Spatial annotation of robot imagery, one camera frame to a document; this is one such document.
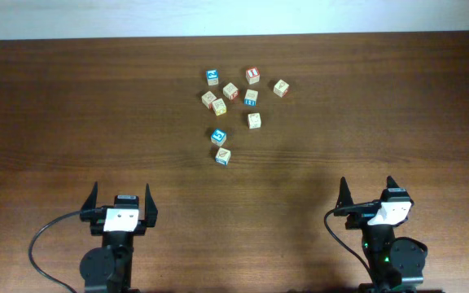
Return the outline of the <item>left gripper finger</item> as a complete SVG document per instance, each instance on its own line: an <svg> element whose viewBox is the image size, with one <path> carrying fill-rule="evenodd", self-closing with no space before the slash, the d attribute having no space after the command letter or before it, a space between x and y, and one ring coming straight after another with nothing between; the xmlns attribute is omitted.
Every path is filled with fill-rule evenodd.
<svg viewBox="0 0 469 293"><path fill-rule="evenodd" d="M92 190L81 206L80 220L82 222L91 222L95 216L95 209L98 196L98 183L93 184Z"/></svg>
<svg viewBox="0 0 469 293"><path fill-rule="evenodd" d="M146 184L145 189L145 204L144 204L144 219L140 221L140 224L144 228L154 228L158 217L158 208L151 195L151 189Z"/></svg>

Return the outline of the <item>wooden leaf picture block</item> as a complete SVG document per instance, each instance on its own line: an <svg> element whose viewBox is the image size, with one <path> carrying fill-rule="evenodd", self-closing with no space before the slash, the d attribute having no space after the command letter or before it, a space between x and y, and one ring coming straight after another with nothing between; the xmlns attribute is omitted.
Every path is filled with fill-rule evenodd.
<svg viewBox="0 0 469 293"><path fill-rule="evenodd" d="M220 147L215 155L215 161L222 165L228 165L231 157L231 151Z"/></svg>

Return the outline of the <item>blue number five block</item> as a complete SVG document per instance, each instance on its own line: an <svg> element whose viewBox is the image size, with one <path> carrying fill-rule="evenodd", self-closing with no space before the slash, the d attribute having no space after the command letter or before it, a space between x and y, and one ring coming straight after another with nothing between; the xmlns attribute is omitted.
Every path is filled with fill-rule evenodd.
<svg viewBox="0 0 469 293"><path fill-rule="evenodd" d="M221 129L215 129L211 135L211 142L218 147L222 147L227 139L227 133Z"/></svg>

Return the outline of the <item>wooden block number eight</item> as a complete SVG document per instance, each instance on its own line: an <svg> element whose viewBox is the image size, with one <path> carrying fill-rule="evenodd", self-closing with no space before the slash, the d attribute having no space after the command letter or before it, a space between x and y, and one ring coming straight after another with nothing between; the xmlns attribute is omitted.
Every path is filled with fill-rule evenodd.
<svg viewBox="0 0 469 293"><path fill-rule="evenodd" d="M256 106L256 101L258 97L258 92L256 90L247 90L243 103L245 105L255 107Z"/></svg>

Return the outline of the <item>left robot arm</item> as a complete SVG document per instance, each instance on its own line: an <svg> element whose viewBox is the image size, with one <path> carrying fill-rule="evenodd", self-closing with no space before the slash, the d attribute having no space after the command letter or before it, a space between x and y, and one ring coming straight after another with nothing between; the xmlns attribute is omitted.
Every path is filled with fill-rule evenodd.
<svg viewBox="0 0 469 293"><path fill-rule="evenodd" d="M100 247L89 250L81 259L80 274L84 291L94 293L134 293L131 286L134 238L156 226L158 209L146 186L144 217L140 217L140 198L117 195L112 205L97 206L98 185L81 206L80 220L90 224L90 234L100 236Z"/></svg>

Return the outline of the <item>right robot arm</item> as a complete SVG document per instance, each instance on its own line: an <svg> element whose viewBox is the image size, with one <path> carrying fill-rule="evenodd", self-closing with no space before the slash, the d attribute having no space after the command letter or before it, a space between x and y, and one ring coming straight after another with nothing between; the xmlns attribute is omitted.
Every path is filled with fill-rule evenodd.
<svg viewBox="0 0 469 293"><path fill-rule="evenodd" d="M408 191L392 177L380 198L367 203L354 203L346 179L340 179L334 215L346 218L345 229L362 232L362 261L371 279L358 286L359 292L415 292L423 283L427 246L394 234L408 221L413 205Z"/></svg>

